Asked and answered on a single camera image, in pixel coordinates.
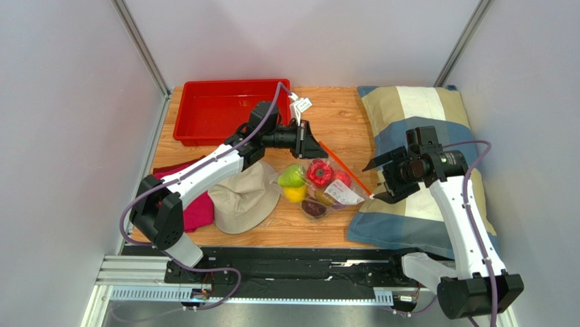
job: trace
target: bag of toy vegetables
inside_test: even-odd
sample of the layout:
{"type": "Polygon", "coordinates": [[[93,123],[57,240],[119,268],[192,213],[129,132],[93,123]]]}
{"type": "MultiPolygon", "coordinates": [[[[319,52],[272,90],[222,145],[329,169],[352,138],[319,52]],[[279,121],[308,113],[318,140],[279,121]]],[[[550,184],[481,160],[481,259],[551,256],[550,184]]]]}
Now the bag of toy vegetables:
{"type": "Polygon", "coordinates": [[[286,199],[298,204],[314,219],[368,199],[366,188],[359,185],[352,172],[333,157],[338,159],[332,154],[328,159],[295,163],[278,175],[277,184],[286,199]]]}

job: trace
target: printed label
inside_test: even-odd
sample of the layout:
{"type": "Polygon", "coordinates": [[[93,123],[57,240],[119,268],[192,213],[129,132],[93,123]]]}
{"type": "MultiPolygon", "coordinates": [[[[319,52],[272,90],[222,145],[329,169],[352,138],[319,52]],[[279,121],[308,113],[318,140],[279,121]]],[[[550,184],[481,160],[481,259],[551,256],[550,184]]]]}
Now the printed label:
{"type": "Polygon", "coordinates": [[[354,206],[355,204],[364,201],[363,198],[338,179],[328,185],[324,193],[333,197],[338,203],[345,206],[354,206]]]}

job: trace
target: robotic arm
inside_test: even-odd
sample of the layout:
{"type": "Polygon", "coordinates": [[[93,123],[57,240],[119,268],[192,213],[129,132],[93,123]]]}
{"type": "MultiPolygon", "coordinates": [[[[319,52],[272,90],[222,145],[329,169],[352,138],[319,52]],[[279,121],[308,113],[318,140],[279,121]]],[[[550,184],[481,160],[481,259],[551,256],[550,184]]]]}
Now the robotic arm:
{"type": "MultiPolygon", "coordinates": [[[[519,275],[507,273],[489,241],[474,200],[469,204],[473,215],[468,216],[463,200],[468,169],[465,157],[461,151],[443,151],[432,126],[410,129],[406,138],[408,151],[404,146],[396,148],[372,159],[364,169],[383,167],[387,191],[374,197],[393,204],[419,191],[419,182],[425,183],[443,215],[455,255],[455,270],[425,253],[410,253],[401,259],[403,273],[437,294],[441,309],[450,319],[492,313],[492,292],[498,296],[497,313],[505,311],[523,291],[523,281],[519,275]],[[495,275],[491,278],[495,278],[497,290],[492,289],[482,258],[491,261],[495,275]]],[[[467,194],[468,199],[474,198],[471,181],[467,194]]]]}
{"type": "MultiPolygon", "coordinates": [[[[166,176],[165,181],[180,182],[162,187],[140,200],[129,216],[131,223],[147,237],[154,247],[165,251],[181,263],[194,267],[204,256],[201,249],[184,233],[183,209],[203,192],[227,177],[233,176],[259,161],[266,148],[289,149],[295,158],[326,158],[328,154],[312,136],[310,123],[295,119],[288,126],[278,123],[278,106],[266,117],[272,102],[260,102],[250,113],[247,123],[242,124],[209,156],[183,170],[166,176]],[[259,131],[236,150],[233,147],[255,131],[259,131]]],[[[153,175],[140,183],[138,196],[163,184],[153,175]]]]}

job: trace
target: red tray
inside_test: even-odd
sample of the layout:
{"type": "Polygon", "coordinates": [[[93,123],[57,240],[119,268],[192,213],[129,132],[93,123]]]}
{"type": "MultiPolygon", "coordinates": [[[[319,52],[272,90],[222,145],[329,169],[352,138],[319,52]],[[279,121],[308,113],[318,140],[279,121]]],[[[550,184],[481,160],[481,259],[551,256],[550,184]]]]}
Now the red tray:
{"type": "MultiPolygon", "coordinates": [[[[276,85],[288,80],[213,80],[187,82],[173,137],[185,146],[220,145],[248,121],[260,101],[272,101],[276,85]]],[[[290,99],[280,90],[278,108],[283,124],[290,122],[290,99]]]]}

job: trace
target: white wall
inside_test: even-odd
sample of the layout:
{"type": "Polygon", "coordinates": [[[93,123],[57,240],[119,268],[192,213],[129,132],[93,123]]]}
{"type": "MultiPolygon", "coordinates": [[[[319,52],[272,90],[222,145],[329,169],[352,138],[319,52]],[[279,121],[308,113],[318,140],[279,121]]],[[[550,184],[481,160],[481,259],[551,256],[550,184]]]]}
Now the white wall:
{"type": "Polygon", "coordinates": [[[453,71],[483,160],[488,217],[526,290],[520,326],[578,326],[580,3],[495,1],[453,71]]]}
{"type": "Polygon", "coordinates": [[[161,107],[109,1],[3,1],[0,321],[78,326],[161,107]]]}
{"type": "Polygon", "coordinates": [[[163,77],[431,86],[477,0],[127,0],[163,77]]]}

